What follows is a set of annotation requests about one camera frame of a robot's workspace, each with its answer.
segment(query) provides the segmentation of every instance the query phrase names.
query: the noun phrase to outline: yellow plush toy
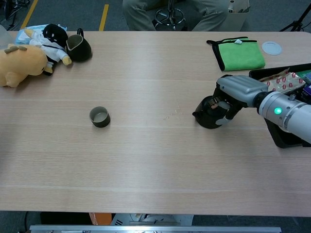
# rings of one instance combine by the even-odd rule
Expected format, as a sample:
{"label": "yellow plush toy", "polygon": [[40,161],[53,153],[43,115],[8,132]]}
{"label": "yellow plush toy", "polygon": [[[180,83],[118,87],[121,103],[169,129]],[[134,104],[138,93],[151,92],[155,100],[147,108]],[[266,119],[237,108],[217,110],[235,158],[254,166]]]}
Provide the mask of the yellow plush toy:
{"label": "yellow plush toy", "polygon": [[28,75],[40,75],[47,61],[45,53],[36,46],[9,45],[0,50],[0,86],[17,87]]}

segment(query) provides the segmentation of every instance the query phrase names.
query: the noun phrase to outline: black tray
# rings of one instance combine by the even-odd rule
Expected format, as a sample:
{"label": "black tray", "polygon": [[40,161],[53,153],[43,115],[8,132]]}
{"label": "black tray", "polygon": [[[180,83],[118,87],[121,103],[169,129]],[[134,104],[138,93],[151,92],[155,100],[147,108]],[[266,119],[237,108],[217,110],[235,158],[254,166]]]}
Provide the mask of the black tray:
{"label": "black tray", "polygon": [[[295,65],[295,66],[287,66],[287,67],[276,67],[276,68],[269,68],[269,69],[251,70],[249,72],[249,76],[253,79],[258,80],[258,79],[261,79],[267,76],[278,74],[287,68],[289,68],[290,72],[301,72],[301,71],[311,69],[311,63]],[[311,147],[311,144],[295,136],[294,134],[284,132],[276,124],[270,122],[267,119],[265,119],[265,121],[268,126],[268,130],[271,134],[271,137],[273,138],[275,144],[278,147],[280,148],[289,148],[289,147],[297,147],[297,146]]]}

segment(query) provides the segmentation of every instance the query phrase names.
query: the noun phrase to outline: person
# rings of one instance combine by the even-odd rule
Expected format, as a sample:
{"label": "person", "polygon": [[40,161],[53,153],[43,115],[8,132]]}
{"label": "person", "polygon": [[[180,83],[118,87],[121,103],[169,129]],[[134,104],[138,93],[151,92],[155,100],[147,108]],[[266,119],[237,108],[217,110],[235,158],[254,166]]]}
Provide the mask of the person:
{"label": "person", "polygon": [[[218,31],[228,14],[229,0],[188,0],[202,15],[193,31]],[[159,0],[123,0],[122,8],[131,31],[155,31],[146,9]]]}

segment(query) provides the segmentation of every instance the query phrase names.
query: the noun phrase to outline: stuffed animal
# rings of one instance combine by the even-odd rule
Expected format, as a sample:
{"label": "stuffed animal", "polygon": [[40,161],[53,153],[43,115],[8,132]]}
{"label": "stuffed animal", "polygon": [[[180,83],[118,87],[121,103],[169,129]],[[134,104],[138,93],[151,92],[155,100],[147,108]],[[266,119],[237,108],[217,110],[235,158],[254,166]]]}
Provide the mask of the stuffed animal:
{"label": "stuffed animal", "polygon": [[55,25],[47,25],[42,33],[35,32],[31,29],[25,29],[25,33],[31,38],[30,45],[40,47],[48,57],[44,73],[53,74],[53,67],[60,60],[68,66],[72,63],[70,57],[65,52],[68,35],[64,29]]}
{"label": "stuffed animal", "polygon": [[0,50],[0,86],[17,87],[27,75],[42,74],[48,59],[38,47],[14,46]]}

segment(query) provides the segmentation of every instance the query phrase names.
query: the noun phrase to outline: green microfiber cloth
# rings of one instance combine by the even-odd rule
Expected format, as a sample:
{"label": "green microfiber cloth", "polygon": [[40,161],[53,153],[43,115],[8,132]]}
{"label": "green microfiber cloth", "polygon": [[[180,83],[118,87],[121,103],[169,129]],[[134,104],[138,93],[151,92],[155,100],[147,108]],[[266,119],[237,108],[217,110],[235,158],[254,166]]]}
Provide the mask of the green microfiber cloth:
{"label": "green microfiber cloth", "polygon": [[249,40],[244,36],[221,41],[208,40],[207,43],[212,45],[221,70],[257,69],[265,66],[257,40]]}

